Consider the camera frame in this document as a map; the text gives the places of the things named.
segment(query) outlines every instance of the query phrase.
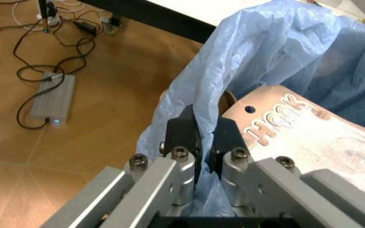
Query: blue plastic bag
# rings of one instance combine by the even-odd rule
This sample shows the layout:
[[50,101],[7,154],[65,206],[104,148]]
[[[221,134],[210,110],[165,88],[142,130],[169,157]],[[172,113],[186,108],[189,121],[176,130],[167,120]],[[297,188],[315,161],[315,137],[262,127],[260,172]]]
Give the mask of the blue plastic bag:
[[[278,84],[365,127],[365,25],[293,0],[224,19],[171,83],[137,152],[154,160],[167,121],[193,104],[206,158],[223,91],[240,98],[259,85]],[[234,216],[217,175],[202,167],[192,215]]]

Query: gray electronic box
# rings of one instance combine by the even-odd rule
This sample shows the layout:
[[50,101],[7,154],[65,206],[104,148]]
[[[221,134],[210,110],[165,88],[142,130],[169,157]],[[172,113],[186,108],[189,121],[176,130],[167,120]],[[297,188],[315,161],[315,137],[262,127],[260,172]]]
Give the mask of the gray electronic box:
[[[57,76],[48,82],[41,82],[38,93],[57,85],[61,76],[57,73],[45,72],[43,78]],[[74,75],[65,75],[63,83],[53,91],[35,98],[30,116],[38,119],[49,118],[51,123],[65,123],[70,110],[74,92]]]

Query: white cable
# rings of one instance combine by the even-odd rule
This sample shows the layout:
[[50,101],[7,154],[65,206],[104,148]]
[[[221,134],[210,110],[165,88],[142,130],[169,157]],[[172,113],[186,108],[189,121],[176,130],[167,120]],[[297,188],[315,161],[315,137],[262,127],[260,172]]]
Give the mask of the white cable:
[[66,10],[66,9],[62,9],[62,8],[57,8],[57,9],[62,12],[75,13],[75,12],[81,11],[84,7],[85,7],[85,3],[82,3],[82,7],[80,7],[79,9],[75,9],[75,10]]
[[[17,5],[20,3],[20,1],[18,0],[16,3],[15,3],[15,5],[13,5],[13,7],[12,7],[12,17],[13,17],[13,20],[19,25],[19,26],[22,26],[22,24],[18,21],[18,19],[16,19],[16,16],[15,16],[15,9],[16,9],[16,7],[17,7]],[[27,29],[27,30],[30,30],[30,28],[29,27],[26,27],[26,26],[23,26],[22,28],[24,28],[24,29]],[[41,30],[43,30],[43,28],[33,28],[33,30],[32,31],[41,31]]]
[[93,9],[93,10],[97,11],[97,12],[106,12],[106,10],[98,9],[98,8],[92,7],[92,6],[88,5],[88,4],[87,4],[87,6],[88,6],[89,8],[91,8],[91,9]]
[[81,5],[81,3],[82,3],[79,1],[77,3],[71,4],[71,3],[66,3],[65,1],[67,1],[67,0],[58,0],[58,2],[60,2],[61,4],[67,5],[67,6],[78,6],[78,5]]

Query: wooden floor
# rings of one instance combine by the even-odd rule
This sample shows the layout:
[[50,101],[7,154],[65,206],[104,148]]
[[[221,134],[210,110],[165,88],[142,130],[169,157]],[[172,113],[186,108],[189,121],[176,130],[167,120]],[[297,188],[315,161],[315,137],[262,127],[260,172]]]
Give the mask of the wooden floor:
[[[36,21],[35,2],[18,5],[21,22]],[[11,9],[12,5],[0,5],[0,27],[15,24]],[[88,18],[96,20],[96,15]],[[98,35],[87,67],[75,74],[68,123],[30,131],[20,128],[15,119],[21,103],[38,88],[16,77],[23,64],[12,50],[24,32],[0,32],[0,227],[9,228],[40,226],[105,166],[123,167],[150,124],[161,92],[201,47],[125,19],[116,34]],[[74,43],[83,34],[68,25],[59,35]],[[26,37],[19,50],[31,64],[56,64],[75,53],[42,32]],[[68,64],[67,69],[77,64]],[[29,116],[24,119],[39,124]]]

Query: power adapter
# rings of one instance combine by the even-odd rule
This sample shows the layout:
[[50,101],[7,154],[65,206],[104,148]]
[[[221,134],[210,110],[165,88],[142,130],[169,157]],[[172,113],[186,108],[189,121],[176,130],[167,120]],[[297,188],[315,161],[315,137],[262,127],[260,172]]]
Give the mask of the power adapter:
[[93,36],[96,35],[96,27],[86,23],[85,21],[82,22],[78,22],[78,21],[73,21],[73,23],[82,31],[87,32]]

